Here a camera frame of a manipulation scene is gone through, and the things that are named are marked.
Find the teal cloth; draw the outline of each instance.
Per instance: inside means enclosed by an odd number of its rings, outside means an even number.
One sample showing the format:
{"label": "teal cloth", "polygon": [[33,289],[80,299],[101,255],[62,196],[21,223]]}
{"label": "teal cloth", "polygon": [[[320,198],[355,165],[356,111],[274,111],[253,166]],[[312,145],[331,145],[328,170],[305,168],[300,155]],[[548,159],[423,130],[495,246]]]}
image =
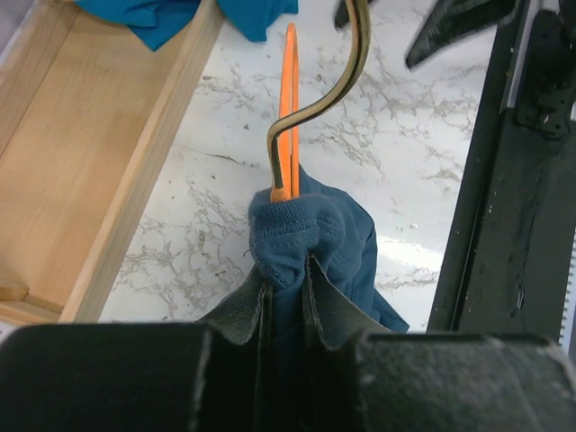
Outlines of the teal cloth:
{"label": "teal cloth", "polygon": [[300,191],[297,199],[270,202],[267,189],[256,194],[248,209],[250,251],[274,287],[275,334],[299,324],[309,253],[360,310],[387,329],[407,331],[408,323],[374,288],[378,245],[372,217],[346,192],[314,180],[302,167]]}
{"label": "teal cloth", "polygon": [[280,15],[298,13],[298,0],[218,0],[218,5],[251,42],[266,42],[266,29]]}
{"label": "teal cloth", "polygon": [[[105,21],[127,25],[156,51],[196,14],[201,0],[80,0],[78,6]],[[298,0],[218,0],[224,15],[249,41],[266,41],[281,14],[297,14]]]}

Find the marble surface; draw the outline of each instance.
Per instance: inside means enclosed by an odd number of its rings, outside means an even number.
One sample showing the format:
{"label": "marble surface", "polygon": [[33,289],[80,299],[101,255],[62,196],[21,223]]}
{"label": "marble surface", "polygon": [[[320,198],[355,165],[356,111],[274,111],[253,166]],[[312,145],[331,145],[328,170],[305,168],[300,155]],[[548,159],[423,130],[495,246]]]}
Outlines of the marble surface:
{"label": "marble surface", "polygon": [[[301,163],[349,192],[378,233],[377,289],[426,328],[472,136],[494,31],[410,73],[403,55],[431,0],[372,10],[365,72],[333,111],[301,127]],[[150,197],[101,320],[197,320],[253,261],[247,207],[269,187],[266,132],[277,113],[288,22],[300,43],[301,104],[324,95],[347,61],[332,2],[301,1],[266,44],[225,25]]]}

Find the wooden board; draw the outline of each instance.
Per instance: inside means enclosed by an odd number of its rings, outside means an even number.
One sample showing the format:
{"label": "wooden board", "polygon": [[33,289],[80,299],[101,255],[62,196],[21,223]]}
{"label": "wooden board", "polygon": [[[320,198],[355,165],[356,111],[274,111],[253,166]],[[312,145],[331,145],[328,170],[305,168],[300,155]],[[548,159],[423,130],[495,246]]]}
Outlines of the wooden board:
{"label": "wooden board", "polygon": [[223,18],[203,0],[155,53],[73,4],[32,22],[0,87],[0,269],[42,313],[0,320],[97,320]]}

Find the metal hook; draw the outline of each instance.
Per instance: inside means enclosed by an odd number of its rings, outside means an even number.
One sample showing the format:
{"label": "metal hook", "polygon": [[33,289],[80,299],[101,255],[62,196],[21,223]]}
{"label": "metal hook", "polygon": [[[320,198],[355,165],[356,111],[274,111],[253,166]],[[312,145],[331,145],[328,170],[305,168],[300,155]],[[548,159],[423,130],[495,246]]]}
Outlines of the metal hook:
{"label": "metal hook", "polygon": [[284,131],[299,126],[322,115],[338,102],[354,86],[362,74],[370,46],[370,13],[368,0],[346,0],[352,23],[352,49],[344,73],[334,87],[317,102],[275,121],[267,135],[268,157],[272,169],[273,187],[283,188],[282,169],[278,149],[278,137]]}

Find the plastic hanger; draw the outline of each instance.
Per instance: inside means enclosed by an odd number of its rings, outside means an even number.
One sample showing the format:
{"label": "plastic hanger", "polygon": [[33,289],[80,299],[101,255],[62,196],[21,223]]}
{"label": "plastic hanger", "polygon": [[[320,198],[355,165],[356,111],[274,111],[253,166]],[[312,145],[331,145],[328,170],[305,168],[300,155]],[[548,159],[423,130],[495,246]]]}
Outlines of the plastic hanger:
{"label": "plastic hanger", "polygon": [[352,23],[352,49],[344,73],[332,89],[317,102],[298,109],[299,63],[296,26],[286,31],[280,87],[280,118],[267,135],[268,158],[272,169],[270,201],[279,203],[299,195],[298,126],[322,115],[350,91],[360,77],[370,46],[368,0],[346,0]]}

